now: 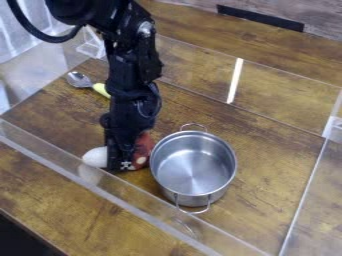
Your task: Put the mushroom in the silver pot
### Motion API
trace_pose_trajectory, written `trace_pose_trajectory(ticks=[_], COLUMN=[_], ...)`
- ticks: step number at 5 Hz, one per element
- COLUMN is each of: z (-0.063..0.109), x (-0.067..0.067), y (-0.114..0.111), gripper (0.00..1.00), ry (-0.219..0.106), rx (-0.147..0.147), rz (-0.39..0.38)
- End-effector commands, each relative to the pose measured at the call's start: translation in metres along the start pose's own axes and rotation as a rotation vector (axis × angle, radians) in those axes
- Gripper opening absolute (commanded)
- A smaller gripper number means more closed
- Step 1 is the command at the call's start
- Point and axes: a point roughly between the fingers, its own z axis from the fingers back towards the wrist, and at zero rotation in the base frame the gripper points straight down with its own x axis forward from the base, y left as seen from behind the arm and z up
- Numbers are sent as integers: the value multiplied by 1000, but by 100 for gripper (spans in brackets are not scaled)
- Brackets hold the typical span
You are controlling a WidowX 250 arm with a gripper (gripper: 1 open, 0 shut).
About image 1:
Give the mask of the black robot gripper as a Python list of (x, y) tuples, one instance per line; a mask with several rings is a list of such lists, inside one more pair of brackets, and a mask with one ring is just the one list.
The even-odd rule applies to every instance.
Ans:
[(139, 169), (135, 160), (138, 138), (154, 127), (160, 108), (162, 97), (155, 83), (130, 92), (115, 91), (110, 111), (100, 117), (108, 170), (124, 172)]

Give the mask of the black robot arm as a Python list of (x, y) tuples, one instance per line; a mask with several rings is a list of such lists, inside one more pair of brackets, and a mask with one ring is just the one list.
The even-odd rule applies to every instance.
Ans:
[(102, 33), (111, 95), (110, 111), (100, 118), (106, 168), (126, 171), (134, 163), (138, 138), (152, 129), (162, 108), (155, 21), (135, 0), (45, 0), (45, 4), (60, 22), (90, 25)]

